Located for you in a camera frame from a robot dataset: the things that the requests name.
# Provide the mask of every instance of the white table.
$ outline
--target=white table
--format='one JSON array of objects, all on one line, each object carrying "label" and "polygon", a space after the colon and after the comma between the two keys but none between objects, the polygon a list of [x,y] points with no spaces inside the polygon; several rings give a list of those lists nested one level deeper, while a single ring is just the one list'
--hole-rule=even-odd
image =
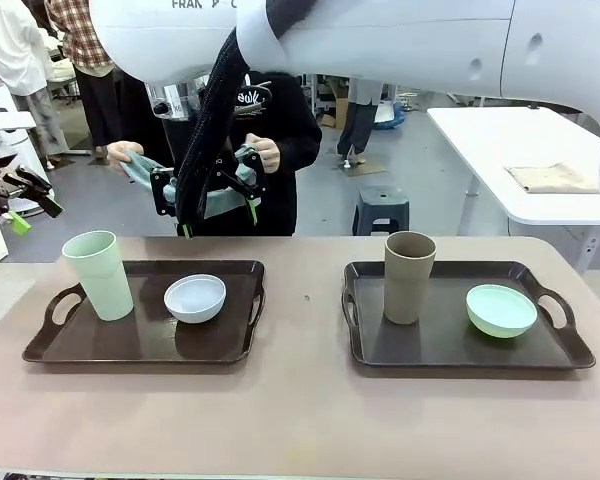
[{"label": "white table", "polygon": [[518,223],[588,226],[575,268],[589,268],[600,244],[600,194],[529,194],[505,167],[564,162],[597,179],[600,138],[546,108],[433,108],[429,115],[473,173],[458,235],[469,231],[482,183]]}]

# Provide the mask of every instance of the human hand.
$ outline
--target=human hand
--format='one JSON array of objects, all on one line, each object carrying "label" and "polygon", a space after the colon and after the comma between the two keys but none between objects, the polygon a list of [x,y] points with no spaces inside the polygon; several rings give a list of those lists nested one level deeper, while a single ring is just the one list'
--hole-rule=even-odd
[{"label": "human hand", "polygon": [[280,149],[276,142],[250,133],[244,143],[253,146],[260,154],[265,173],[276,173],[280,169]]},{"label": "human hand", "polygon": [[134,152],[139,155],[144,155],[144,147],[136,142],[120,142],[111,143],[107,146],[107,160],[109,166],[119,173],[125,173],[120,162],[131,163],[131,158],[125,152]]}]

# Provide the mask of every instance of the table leg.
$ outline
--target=table leg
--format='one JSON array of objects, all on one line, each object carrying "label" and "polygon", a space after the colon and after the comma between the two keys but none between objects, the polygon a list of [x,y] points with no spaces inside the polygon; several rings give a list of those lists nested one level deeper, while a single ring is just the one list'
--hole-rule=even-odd
[{"label": "table leg", "polygon": [[599,246],[600,226],[593,225],[588,228],[587,233],[584,236],[584,240],[580,244],[580,254],[575,265],[575,269],[579,274],[582,275],[589,270],[591,260],[593,260],[593,257],[595,256]]},{"label": "table leg", "polygon": [[313,115],[317,115],[318,111],[316,108],[316,103],[318,101],[318,76],[311,75],[311,111]]},{"label": "table leg", "polygon": [[473,209],[476,203],[476,197],[480,189],[480,180],[475,175],[471,175],[471,182],[469,183],[469,190],[467,190],[466,198],[464,200],[464,207],[462,208],[462,217],[460,217],[460,226],[458,227],[458,236],[464,237],[469,234],[469,227],[471,226],[471,217],[473,216]]}]

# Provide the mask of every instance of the black jacket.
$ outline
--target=black jacket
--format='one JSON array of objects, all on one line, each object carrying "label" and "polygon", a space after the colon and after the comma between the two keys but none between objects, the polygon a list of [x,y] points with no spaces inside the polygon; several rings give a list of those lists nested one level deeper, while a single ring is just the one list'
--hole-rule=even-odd
[{"label": "black jacket", "polygon": [[[268,175],[269,191],[258,207],[258,226],[253,227],[246,208],[204,222],[196,235],[293,235],[297,220],[295,172],[312,165],[320,150],[322,131],[307,105],[298,81],[286,74],[250,74],[251,84],[267,81],[273,93],[269,106],[257,115],[238,117],[230,130],[234,151],[248,133],[270,138],[280,149],[280,169]],[[145,155],[164,165],[173,159],[161,121],[153,116],[144,85],[125,75],[121,110],[123,137],[138,142]]]}]

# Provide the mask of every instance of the person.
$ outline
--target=person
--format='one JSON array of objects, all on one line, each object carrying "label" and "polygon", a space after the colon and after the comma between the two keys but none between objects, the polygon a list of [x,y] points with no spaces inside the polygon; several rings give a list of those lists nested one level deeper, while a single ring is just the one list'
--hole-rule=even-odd
[{"label": "person", "polygon": [[31,143],[48,170],[57,155],[69,150],[47,91],[52,76],[49,53],[29,9],[22,0],[0,0],[0,83],[20,111],[31,113],[36,123]]},{"label": "person", "polygon": [[345,164],[347,161],[353,165],[366,162],[362,154],[371,137],[382,97],[382,87],[381,82],[371,80],[352,78],[349,81],[347,120],[337,147],[338,155]]},{"label": "person", "polygon": [[76,71],[96,158],[122,138],[113,61],[104,51],[89,13],[89,0],[46,0],[49,18],[65,33],[63,53]]},{"label": "person", "polygon": [[[237,117],[229,135],[234,151],[250,143],[262,157],[269,188],[257,207],[258,223],[253,224],[245,206],[205,220],[193,231],[196,236],[292,236],[295,233],[295,173],[315,162],[322,131],[295,78],[252,72],[248,79],[251,85],[270,81],[267,88],[273,94],[266,109]],[[109,145],[111,165],[119,169],[119,162],[130,161],[125,151],[133,151],[165,166],[173,166],[164,129],[161,121],[153,116],[144,84],[125,74],[121,92],[125,140]]]}]

